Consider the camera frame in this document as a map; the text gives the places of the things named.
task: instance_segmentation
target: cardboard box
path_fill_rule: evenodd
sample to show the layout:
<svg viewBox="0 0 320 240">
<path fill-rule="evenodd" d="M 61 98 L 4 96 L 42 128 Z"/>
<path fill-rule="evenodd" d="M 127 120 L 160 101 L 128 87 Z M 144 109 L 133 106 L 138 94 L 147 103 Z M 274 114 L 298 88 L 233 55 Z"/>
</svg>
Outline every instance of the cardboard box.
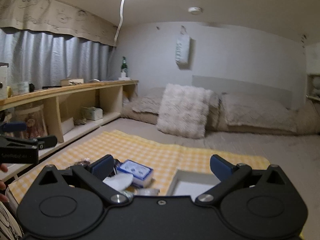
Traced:
<svg viewBox="0 0 320 240">
<path fill-rule="evenodd" d="M 71 131 L 74 127 L 75 125 L 73 123 L 73 117 L 61 122 L 61 130 L 63 135 Z"/>
<path fill-rule="evenodd" d="M 69 79 L 61 79 L 60 85 L 61 86 L 71 86 L 71 85 L 79 85 L 84 84 L 83 78 L 69 78 Z"/>
<path fill-rule="evenodd" d="M 167 191 L 167 196 L 190 195 L 192 201 L 220 183 L 214 174 L 177 170 Z"/>
<path fill-rule="evenodd" d="M 103 117 L 103 110 L 96 107 L 82 107 L 81 115 L 83 118 L 97 121 Z"/>
</svg>

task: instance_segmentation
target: yellow checkered mat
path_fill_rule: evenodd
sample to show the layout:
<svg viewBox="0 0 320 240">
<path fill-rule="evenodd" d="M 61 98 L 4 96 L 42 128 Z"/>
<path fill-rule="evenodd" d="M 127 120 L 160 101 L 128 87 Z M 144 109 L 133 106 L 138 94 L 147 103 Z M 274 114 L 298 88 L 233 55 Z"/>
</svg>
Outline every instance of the yellow checkered mat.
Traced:
<svg viewBox="0 0 320 240">
<path fill-rule="evenodd" d="M 81 159 L 89 158 L 91 162 L 94 162 L 107 154 L 113 155 L 114 158 L 122 162 L 130 159 L 153 168 L 154 180 L 151 187 L 159 188 L 161 195 L 166 194 L 177 169 L 212 173 L 209 160 L 213 154 L 220 155 L 232 164 L 247 163 L 253 169 L 263 170 L 270 164 L 266 158 L 260 156 L 161 144 L 115 130 L 103 132 L 72 149 L 57 154 L 50 160 L 42 162 L 16 182 L 10 184 L 9 188 L 17 202 L 20 203 L 45 165 L 54 164 L 57 169 L 62 170 Z"/>
</svg>

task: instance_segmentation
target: metal screw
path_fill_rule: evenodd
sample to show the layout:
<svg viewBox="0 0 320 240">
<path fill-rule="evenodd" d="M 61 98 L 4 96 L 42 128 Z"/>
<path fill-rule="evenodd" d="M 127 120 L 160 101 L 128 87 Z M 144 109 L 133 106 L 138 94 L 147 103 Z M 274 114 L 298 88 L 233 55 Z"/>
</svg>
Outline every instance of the metal screw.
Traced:
<svg viewBox="0 0 320 240">
<path fill-rule="evenodd" d="M 210 202 L 214 199 L 214 197 L 210 194 L 202 194 L 198 197 L 201 202 Z"/>
<path fill-rule="evenodd" d="M 167 202 L 165 200 L 159 200 L 158 201 L 158 205 L 163 206 L 165 205 Z"/>
<path fill-rule="evenodd" d="M 116 194 L 111 196 L 110 200 L 114 203 L 123 203 L 126 202 L 127 198 L 124 195 Z"/>
</svg>

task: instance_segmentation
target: human hand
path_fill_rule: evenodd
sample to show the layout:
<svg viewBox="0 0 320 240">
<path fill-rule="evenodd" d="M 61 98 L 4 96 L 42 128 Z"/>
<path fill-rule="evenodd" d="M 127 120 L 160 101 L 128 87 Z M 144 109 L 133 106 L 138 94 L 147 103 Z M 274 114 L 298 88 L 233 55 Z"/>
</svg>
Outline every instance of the human hand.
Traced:
<svg viewBox="0 0 320 240">
<path fill-rule="evenodd" d="M 0 164 L 0 170 L 3 172 L 7 172 L 8 168 L 5 164 Z M 6 188 L 6 186 L 5 186 L 4 182 L 0 181 L 0 190 L 5 190 L 5 188 Z M 9 199 L 5 195 L 0 194 L 0 201 L 1 202 L 8 202 Z"/>
</svg>

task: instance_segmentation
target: white wall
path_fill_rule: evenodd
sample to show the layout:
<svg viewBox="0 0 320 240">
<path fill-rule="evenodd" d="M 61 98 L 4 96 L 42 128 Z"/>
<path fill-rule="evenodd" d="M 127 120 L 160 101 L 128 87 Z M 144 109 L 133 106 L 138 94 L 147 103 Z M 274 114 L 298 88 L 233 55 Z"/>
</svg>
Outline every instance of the white wall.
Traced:
<svg viewBox="0 0 320 240">
<path fill-rule="evenodd" d="M 320 74 L 320 42 L 306 46 L 307 73 Z"/>
<path fill-rule="evenodd" d="M 189 69 L 179 69 L 174 59 L 181 25 L 194 40 Z M 192 75 L 202 75 L 291 90 L 292 108 L 297 108 L 304 103 L 306 62 L 303 52 L 301 44 L 295 41 L 245 27 L 151 23 L 121 30 L 112 72 L 117 79 L 122 56 L 126 56 L 129 76 L 140 80 L 140 94 L 169 82 L 190 85 Z"/>
</svg>

